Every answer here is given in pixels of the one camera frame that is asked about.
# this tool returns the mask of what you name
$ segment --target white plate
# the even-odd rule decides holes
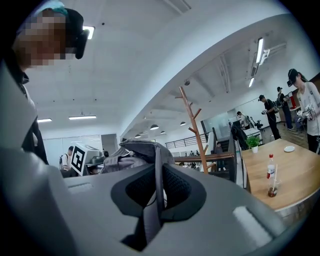
[[[285,148],[284,148],[284,151],[285,152],[292,152],[292,151],[294,151],[296,148],[294,147],[294,146],[286,146]]]

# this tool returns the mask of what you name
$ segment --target potted plant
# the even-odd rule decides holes
[[[250,136],[245,140],[245,142],[249,146],[249,148],[252,149],[253,153],[257,153],[258,152],[258,145],[259,145],[259,142],[260,142],[260,138],[259,137]]]

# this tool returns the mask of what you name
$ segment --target gray bag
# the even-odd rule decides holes
[[[175,163],[171,152],[157,142],[129,138],[121,142],[119,146],[119,150],[104,160],[101,174],[117,172],[145,164],[154,164],[157,158],[161,164]],[[128,156],[127,150],[132,151],[134,157]]]

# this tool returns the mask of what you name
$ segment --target green plant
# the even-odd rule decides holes
[[[259,141],[260,138],[255,136],[250,136],[245,140],[246,144],[249,146],[250,149],[257,147],[259,145]]]

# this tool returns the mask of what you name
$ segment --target wooden table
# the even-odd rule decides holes
[[[294,146],[295,150],[285,152],[286,146]],[[267,193],[269,154],[278,164],[277,180],[281,180],[275,197]],[[259,146],[258,153],[245,150],[242,157],[251,194],[276,211],[299,204],[320,188],[320,156],[284,139]]]

